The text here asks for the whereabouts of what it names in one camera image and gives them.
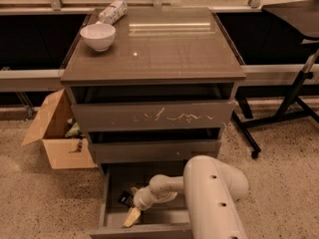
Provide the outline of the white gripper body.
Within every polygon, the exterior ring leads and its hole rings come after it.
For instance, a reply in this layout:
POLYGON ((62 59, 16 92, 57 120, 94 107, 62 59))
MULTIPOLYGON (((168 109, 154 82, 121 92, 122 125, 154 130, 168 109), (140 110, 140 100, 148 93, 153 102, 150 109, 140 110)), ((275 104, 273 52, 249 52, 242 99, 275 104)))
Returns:
POLYGON ((152 193, 151 189, 148 186, 143 187, 134 195, 134 207, 145 211, 150 209, 156 203, 156 200, 157 198, 152 193))

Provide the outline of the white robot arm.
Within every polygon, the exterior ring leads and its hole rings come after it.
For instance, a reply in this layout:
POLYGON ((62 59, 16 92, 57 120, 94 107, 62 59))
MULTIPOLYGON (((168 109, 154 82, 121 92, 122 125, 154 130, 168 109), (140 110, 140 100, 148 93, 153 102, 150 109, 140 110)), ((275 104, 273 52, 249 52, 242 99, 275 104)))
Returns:
POLYGON ((184 195, 193 239, 248 239, 235 202, 248 194, 246 176, 237 168, 207 155, 190 159, 182 176, 158 174, 134 193, 124 226, 158 203, 184 195))

